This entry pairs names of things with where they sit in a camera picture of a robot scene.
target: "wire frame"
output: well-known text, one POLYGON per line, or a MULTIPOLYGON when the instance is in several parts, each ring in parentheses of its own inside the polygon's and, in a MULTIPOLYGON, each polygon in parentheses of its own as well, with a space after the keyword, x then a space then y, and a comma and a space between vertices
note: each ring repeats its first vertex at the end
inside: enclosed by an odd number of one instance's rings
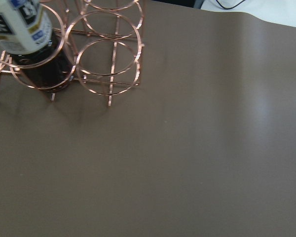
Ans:
POLYGON ((137 80, 139 78, 139 75, 140 75, 139 58, 141 56, 142 46, 143 45, 142 45, 142 39, 141 39, 140 33, 138 32, 136 26, 131 22, 131 20, 128 19, 127 17, 117 13, 117 12, 110 11, 110 10, 95 10, 95 11, 92 11, 92 12, 88 12, 88 13, 86 13, 84 15, 81 15, 81 16, 78 16, 77 18, 75 18, 73 20, 73 22, 68 26, 68 29, 67 29, 67 32, 66 32, 66 35, 65 35, 65 40, 68 40, 68 38, 70 37, 70 35, 72 33, 72 29, 74 28, 76 23, 78 23, 81 19, 86 18, 86 17, 88 17, 90 15, 103 14, 103 13, 116 16, 116 17, 118 17, 118 19, 123 19, 125 22, 127 22, 132 27, 132 29, 133 29, 133 31, 135 32, 135 35, 136 35, 137 49, 136 49, 136 51, 133 51, 131 49, 131 47, 129 47, 127 44, 119 41, 119 39, 110 39, 110 38, 107 38, 107 37, 101 37, 101 39, 92 40, 91 42, 86 44, 78 53, 78 56, 77 56, 76 61, 75 61, 76 74, 78 76, 78 80, 80 81, 81 85, 83 87, 85 87, 86 89, 88 89, 90 92, 95 93, 95 94, 100 94, 100 95, 113 96, 113 95, 118 95, 118 94, 121 94, 121 93, 129 90, 133 85, 136 84, 136 82, 137 82, 137 80), (112 69, 111 69, 110 73, 94 72, 94 71, 85 69, 81 65, 81 57, 83 56, 85 51, 88 50, 91 46, 93 46, 95 44, 99 44, 101 42, 113 42, 114 43, 114 50, 113 50, 113 57, 112 57, 112 69), (125 68, 123 68, 123 69, 121 69, 119 71, 115 71, 117 45, 121 45, 121 46, 127 48, 133 55, 133 60, 125 68), (134 80, 132 81, 132 83, 119 83, 119 82, 115 82, 113 80, 113 78, 115 76, 129 71, 134 66, 136 66, 136 72, 135 72, 135 77, 134 77, 134 80), (98 78, 109 77, 111 80, 109 82, 108 81, 103 81, 103 80, 92 80, 92 79, 86 78, 87 75, 97 76, 98 78), (108 83, 108 84, 110 84, 110 91, 108 93, 101 92, 101 91, 96 91, 96 90, 90 88, 88 86, 87 82, 108 83), (116 85, 116 84, 127 85, 127 87, 125 89, 123 89, 123 90, 120 90, 119 92, 113 92, 112 87, 113 87, 113 85, 116 85))
MULTIPOLYGON (((133 0, 133 1, 130 1, 130 3, 124 5, 124 6, 120 6, 120 7, 116 7, 116 8, 112 8, 112 7, 100 7, 96 4, 94 4, 92 0, 84 0, 85 2, 85 6, 83 7, 82 9, 82 13, 81 14, 86 14, 87 13, 87 10, 88 10, 88 7, 91 6, 92 8, 94 9, 97 9, 97 10, 110 10, 110 11, 113 11, 113 12, 118 12, 120 13, 120 11, 122 10, 125 10, 125 9, 128 9, 132 6, 136 6, 138 8, 138 11, 139 11, 139 14, 140 14, 140 19, 137 23, 137 26, 136 26, 136 29, 138 30, 142 24, 143 24, 143 21, 144 21, 144 12, 143 12, 143 8, 142 6, 140 5, 139 3, 139 0, 133 0)), ((99 31, 97 31, 96 29, 94 29, 94 27, 92 27, 92 25, 89 23, 89 21, 87 20, 87 17, 84 17, 83 18, 86 26, 92 31, 94 32, 96 35, 99 35, 101 37, 104 37, 104 38, 110 38, 110 39, 124 39, 124 38, 128 38, 128 37, 131 37, 134 35, 134 31, 131 31, 127 34, 124 34, 124 35, 120 35, 120 34, 105 34, 105 33, 100 33, 99 31)))

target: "dark glass bottle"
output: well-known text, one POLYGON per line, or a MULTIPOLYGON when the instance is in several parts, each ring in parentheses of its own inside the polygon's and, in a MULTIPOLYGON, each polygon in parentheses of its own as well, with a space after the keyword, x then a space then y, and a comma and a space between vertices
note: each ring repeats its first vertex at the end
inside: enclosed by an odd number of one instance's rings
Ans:
MULTIPOLYGON (((0 46, 12 56, 15 64, 39 63, 50 57, 58 44, 59 39, 39 0, 0 0, 0 46)), ((21 70, 36 87, 57 92, 70 83, 65 79, 71 69, 70 61, 61 50, 48 63, 21 70)))
MULTIPOLYGON (((39 63, 42 60, 48 58, 58 46, 59 40, 54 32, 52 32, 51 39, 48 44, 39 51, 31 54, 11 54, 12 59, 18 65, 29 65, 39 63)), ((37 87, 52 87, 63 82, 70 74, 72 65, 69 62, 64 51, 61 50, 57 56, 50 62, 31 69, 22 69, 22 72, 31 80, 31 82, 37 87)), ((61 85, 52 89, 43 89, 46 92, 57 92, 64 89, 70 83, 68 79, 61 85)))

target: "cable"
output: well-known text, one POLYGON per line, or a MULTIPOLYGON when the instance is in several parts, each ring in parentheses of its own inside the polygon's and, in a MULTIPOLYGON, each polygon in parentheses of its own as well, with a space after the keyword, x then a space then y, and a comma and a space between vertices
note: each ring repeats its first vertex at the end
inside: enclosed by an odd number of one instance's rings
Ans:
POLYGON ((241 3, 243 3, 245 0, 242 0, 241 2, 239 2, 237 5, 235 5, 235 6, 232 6, 232 7, 225 7, 225 6, 223 6, 218 0, 216 0, 216 2, 223 8, 223 9, 225 9, 225 10, 230 10, 230 9, 233 9, 233 8, 235 8, 236 6, 238 6, 238 5, 240 5, 241 3))

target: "brown table surface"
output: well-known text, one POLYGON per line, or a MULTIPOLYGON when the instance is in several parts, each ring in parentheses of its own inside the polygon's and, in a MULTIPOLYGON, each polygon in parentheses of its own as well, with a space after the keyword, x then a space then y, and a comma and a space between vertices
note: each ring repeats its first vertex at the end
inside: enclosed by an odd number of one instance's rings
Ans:
POLYGON ((147 2, 142 85, 0 84, 0 237, 296 237, 296 28, 147 2))

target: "bottle label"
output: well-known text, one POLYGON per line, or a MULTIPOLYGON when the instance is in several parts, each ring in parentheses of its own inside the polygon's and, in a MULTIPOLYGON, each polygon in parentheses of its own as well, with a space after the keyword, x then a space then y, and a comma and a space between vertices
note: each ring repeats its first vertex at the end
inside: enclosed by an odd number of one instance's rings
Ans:
POLYGON ((29 54, 48 44, 52 25, 39 0, 0 0, 0 45, 12 54, 29 54))

